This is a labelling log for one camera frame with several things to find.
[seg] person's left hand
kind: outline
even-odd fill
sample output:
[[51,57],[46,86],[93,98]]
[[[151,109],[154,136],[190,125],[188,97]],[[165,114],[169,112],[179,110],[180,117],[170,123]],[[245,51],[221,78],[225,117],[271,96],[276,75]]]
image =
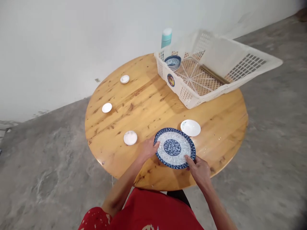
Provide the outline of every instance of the person's left hand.
[[147,161],[149,158],[151,158],[153,155],[155,155],[157,149],[160,146],[160,142],[157,142],[155,145],[153,142],[154,142],[154,136],[150,139],[145,140],[142,143],[142,151],[139,155],[139,158],[144,160],[144,162]]

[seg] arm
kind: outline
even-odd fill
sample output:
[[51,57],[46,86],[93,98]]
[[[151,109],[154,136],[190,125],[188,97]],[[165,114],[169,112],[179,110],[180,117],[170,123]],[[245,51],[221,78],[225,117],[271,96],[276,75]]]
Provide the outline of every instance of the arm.
[[217,230],[237,230],[212,186],[208,163],[198,156],[195,159],[196,163],[188,156],[185,156],[185,159],[194,180],[204,194]]
[[155,145],[153,142],[154,137],[144,141],[142,152],[125,171],[125,173],[118,179],[109,195],[103,202],[103,211],[110,214],[112,217],[114,217],[116,213],[118,213],[124,206],[130,189],[133,186],[134,180],[145,161],[147,161],[156,153],[160,142],[157,142]]

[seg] white plastic basket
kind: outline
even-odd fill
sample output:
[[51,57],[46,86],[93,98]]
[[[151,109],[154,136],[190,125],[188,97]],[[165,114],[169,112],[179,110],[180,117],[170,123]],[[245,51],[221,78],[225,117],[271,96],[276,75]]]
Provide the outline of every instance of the white plastic basket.
[[[182,59],[175,72],[164,62],[171,55]],[[282,60],[272,55],[206,30],[198,30],[155,52],[154,56],[159,75],[188,109],[229,93],[282,64]],[[200,65],[205,65],[230,84],[221,84]]]

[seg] round wooden table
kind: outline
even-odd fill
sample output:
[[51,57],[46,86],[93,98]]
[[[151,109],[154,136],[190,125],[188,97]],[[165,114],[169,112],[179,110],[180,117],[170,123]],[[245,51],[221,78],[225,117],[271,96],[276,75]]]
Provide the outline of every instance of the round wooden table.
[[[129,75],[122,84],[120,78]],[[110,102],[112,110],[103,113]],[[85,115],[88,145],[99,163],[119,178],[139,154],[142,141],[160,129],[180,129],[185,119],[197,121],[201,133],[191,137],[196,155],[210,165],[211,176],[219,173],[237,153],[248,124],[248,114],[239,89],[193,109],[187,109],[158,75],[153,54],[138,57],[111,73],[95,90]],[[134,130],[136,144],[127,146],[124,134]],[[156,156],[146,161],[134,182],[135,187],[173,191],[195,185],[186,169],[172,169]]]

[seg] finger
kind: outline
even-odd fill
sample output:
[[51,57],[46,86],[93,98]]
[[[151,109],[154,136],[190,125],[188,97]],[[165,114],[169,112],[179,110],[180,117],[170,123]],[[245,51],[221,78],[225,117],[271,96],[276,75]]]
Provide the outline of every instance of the finger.
[[185,155],[185,160],[188,163],[189,167],[195,166],[194,161],[188,155]]
[[157,142],[157,143],[153,146],[153,148],[157,151],[157,149],[159,148],[159,146],[160,146],[160,142]]
[[195,157],[195,163],[198,165],[198,164],[201,164],[201,163],[208,163],[208,162],[201,159],[199,156],[196,156]]
[[154,142],[154,136],[152,136],[151,138],[149,138],[150,142]]

